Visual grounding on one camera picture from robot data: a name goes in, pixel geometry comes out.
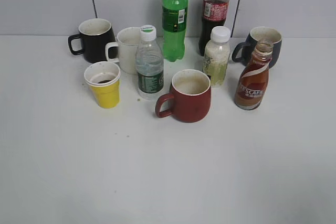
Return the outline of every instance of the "bottle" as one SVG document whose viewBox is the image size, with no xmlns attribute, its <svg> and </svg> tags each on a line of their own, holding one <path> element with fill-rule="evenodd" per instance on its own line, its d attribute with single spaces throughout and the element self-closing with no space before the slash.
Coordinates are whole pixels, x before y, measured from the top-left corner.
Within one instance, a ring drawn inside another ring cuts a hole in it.
<svg viewBox="0 0 336 224">
<path fill-rule="evenodd" d="M 203 72 L 210 76 L 211 87 L 223 84 L 227 63 L 230 57 L 229 39 L 231 31 L 225 26 L 216 26 L 212 29 L 211 40 L 206 44 Z"/>
<path fill-rule="evenodd" d="M 210 40 L 210 34 L 214 27 L 223 26 L 226 20 L 229 0 L 203 0 L 202 33 L 198 47 L 200 54 L 204 55 L 205 46 Z"/>
<path fill-rule="evenodd" d="M 135 58 L 138 91 L 141 97 L 154 100 L 159 98 L 163 88 L 163 56 L 156 43 L 156 28 L 140 27 L 140 39 Z"/>
<path fill-rule="evenodd" d="M 188 0 L 162 0 L 163 54 L 171 62 L 184 56 Z"/>
<path fill-rule="evenodd" d="M 273 43 L 261 39 L 252 52 L 250 62 L 239 78 L 235 103 L 243 110 L 256 109 L 268 84 L 268 65 L 272 59 Z"/>
</svg>

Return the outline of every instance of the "glass bottle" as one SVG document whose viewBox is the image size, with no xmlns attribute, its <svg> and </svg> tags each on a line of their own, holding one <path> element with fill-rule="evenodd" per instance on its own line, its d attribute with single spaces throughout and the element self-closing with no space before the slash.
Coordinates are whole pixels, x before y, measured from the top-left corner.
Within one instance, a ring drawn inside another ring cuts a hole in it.
<svg viewBox="0 0 336 224">
<path fill-rule="evenodd" d="M 252 52 L 250 62 L 241 73 L 235 103 L 243 110 L 259 107 L 268 84 L 268 65 L 272 59 L 273 43 L 261 39 Z"/>
</svg>

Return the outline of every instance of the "mug rim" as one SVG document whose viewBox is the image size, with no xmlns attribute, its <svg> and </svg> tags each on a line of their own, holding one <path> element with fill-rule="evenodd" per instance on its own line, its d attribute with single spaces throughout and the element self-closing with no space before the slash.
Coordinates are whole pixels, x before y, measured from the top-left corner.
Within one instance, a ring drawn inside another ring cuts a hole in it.
<svg viewBox="0 0 336 224">
<path fill-rule="evenodd" d="M 134 26 L 132 26 L 132 27 L 126 27 L 126 28 L 124 28 L 124 29 L 122 29 L 121 31 L 118 32 L 118 34 L 117 34 L 117 41 L 119 43 L 123 44 L 123 45 L 126 45 L 126 46 L 138 46 L 139 44 L 127 44 L 127 43 L 122 42 L 119 39 L 119 36 L 120 36 L 121 33 L 125 32 L 126 30 L 131 30 L 131 29 L 138 29 L 139 30 L 139 37 L 140 37 L 140 27 L 134 27 Z"/>
<path fill-rule="evenodd" d="M 104 30 L 104 32 L 101 32 L 101 33 L 98 33 L 98 34 L 87 34 L 87 33 L 84 33 L 81 29 L 82 26 L 86 25 L 86 23 L 89 23 L 89 22 L 95 22 L 95 21 L 104 21 L 106 23 L 109 24 L 109 28 Z M 81 34 L 84 34 L 84 35 L 87 35 L 87 36 L 99 36 L 99 35 L 102 35 L 102 34 L 105 34 L 106 32 L 108 32 L 112 27 L 112 24 L 111 22 L 109 22 L 108 20 L 106 19 L 103 19 L 103 18 L 91 18 L 91 19 L 88 19 L 88 20 L 85 20 L 83 21 L 82 23 L 80 23 L 80 25 L 78 26 L 78 30 Z"/>
<path fill-rule="evenodd" d="M 178 90 L 178 89 L 175 87 L 175 85 L 174 85 L 174 79 L 176 78 L 176 76 L 177 76 L 179 73 L 181 73 L 181 72 L 187 72 L 187 71 L 196 72 L 196 73 L 201 73 L 203 76 L 205 76 L 206 79 L 208 80 L 208 87 L 207 87 L 207 89 L 206 89 L 205 91 L 203 91 L 202 93 L 199 93 L 199 94 L 186 94 L 186 93 L 183 93 L 183 92 L 181 92 L 180 90 Z M 180 93 L 180 94 L 182 94 L 182 95 L 187 95 L 187 96 L 189 96 L 189 97 L 196 97 L 196 96 L 198 96 L 198 95 L 201 95 L 201 94 L 206 93 L 206 92 L 211 88 L 211 81 L 210 81 L 209 77 L 208 77 L 205 73 L 203 73 L 202 71 L 199 71 L 199 70 L 196 70 L 196 69 L 184 69 L 184 70 L 181 70 L 181 71 L 177 72 L 176 74 L 174 74 L 174 76 L 173 76 L 173 78 L 172 78 L 172 86 L 173 86 L 173 88 L 174 88 L 178 93 Z"/>
<path fill-rule="evenodd" d="M 277 35 L 280 36 L 280 39 L 277 40 L 276 42 L 273 42 L 273 44 L 276 44 L 276 43 L 279 43 L 279 42 L 282 41 L 282 35 L 281 35 L 281 33 L 280 33 L 277 29 L 275 29 L 275 28 L 273 28 L 273 27 L 268 27 L 268 26 L 257 26 L 257 27 L 252 28 L 252 30 L 251 30 L 250 33 L 249 33 L 252 39 L 254 39 L 255 41 L 258 41 L 255 37 L 253 37 L 253 31 L 254 31 L 255 29 L 261 29 L 261 28 L 267 28 L 267 29 L 269 29 L 269 30 L 272 30 L 272 31 L 274 31 L 275 33 L 277 33 Z"/>
</svg>

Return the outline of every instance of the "cup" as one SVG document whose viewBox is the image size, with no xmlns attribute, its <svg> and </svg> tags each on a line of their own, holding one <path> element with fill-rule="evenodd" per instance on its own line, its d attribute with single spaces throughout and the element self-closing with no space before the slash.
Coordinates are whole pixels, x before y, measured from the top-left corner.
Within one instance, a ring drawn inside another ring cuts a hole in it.
<svg viewBox="0 0 336 224">
<path fill-rule="evenodd" d="M 111 23 L 106 19 L 93 18 L 82 22 L 78 30 L 79 34 L 71 35 L 68 38 L 71 53 L 73 55 L 84 54 L 84 59 L 90 63 L 106 61 L 105 45 L 116 40 Z M 71 42 L 74 39 L 81 40 L 82 49 L 75 51 L 72 48 Z M 110 57 L 115 58 L 117 53 L 118 50 L 111 50 Z"/>
<path fill-rule="evenodd" d="M 251 59 L 251 54 L 255 49 L 257 42 L 261 39 L 267 39 L 273 42 L 272 61 L 269 63 L 269 68 L 273 67 L 279 59 L 279 54 L 282 44 L 282 36 L 274 28 L 259 26 L 253 28 L 248 34 L 246 41 L 239 43 L 232 53 L 232 60 L 234 62 L 242 62 L 247 65 Z M 237 58 L 238 52 L 242 50 L 241 57 Z"/>
<path fill-rule="evenodd" d="M 166 101 L 172 101 L 170 109 L 160 112 Z M 203 119 L 211 104 L 209 77 L 194 69 L 182 70 L 172 79 L 170 93 L 161 96 L 155 106 L 159 118 L 173 115 L 182 122 L 193 123 Z"/>
<path fill-rule="evenodd" d="M 119 103 L 120 68 L 113 62 L 97 62 L 84 72 L 85 82 L 91 88 L 99 106 L 113 108 Z"/>
<path fill-rule="evenodd" d="M 135 56 L 137 55 L 136 51 L 140 42 L 140 28 L 129 27 L 121 30 L 117 34 L 117 41 L 106 45 L 106 59 L 112 62 L 119 62 L 120 68 L 126 73 L 137 74 Z M 111 47 L 119 47 L 117 58 L 109 58 L 108 51 Z"/>
</svg>

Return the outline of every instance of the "green bottle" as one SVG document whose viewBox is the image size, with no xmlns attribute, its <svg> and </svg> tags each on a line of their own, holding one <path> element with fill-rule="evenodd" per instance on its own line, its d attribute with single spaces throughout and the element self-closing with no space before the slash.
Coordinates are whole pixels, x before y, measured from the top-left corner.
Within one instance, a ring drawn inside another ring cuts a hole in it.
<svg viewBox="0 0 336 224">
<path fill-rule="evenodd" d="M 171 62 L 184 56 L 188 0 L 162 0 L 163 55 Z"/>
</svg>

